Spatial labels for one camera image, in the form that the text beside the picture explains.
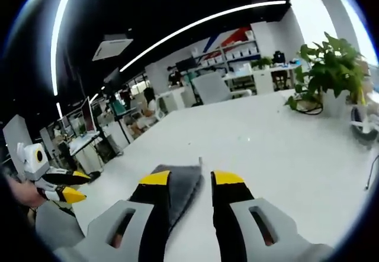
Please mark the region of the person's left hand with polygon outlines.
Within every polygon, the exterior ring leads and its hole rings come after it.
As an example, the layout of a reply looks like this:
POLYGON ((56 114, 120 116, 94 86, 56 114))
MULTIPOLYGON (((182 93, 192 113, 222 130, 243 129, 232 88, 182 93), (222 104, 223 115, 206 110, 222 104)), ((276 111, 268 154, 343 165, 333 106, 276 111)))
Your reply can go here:
POLYGON ((38 192, 33 183, 29 181, 20 183, 9 175, 6 175, 5 178, 11 188, 12 194, 20 204, 31 208, 38 208, 47 201, 38 192))

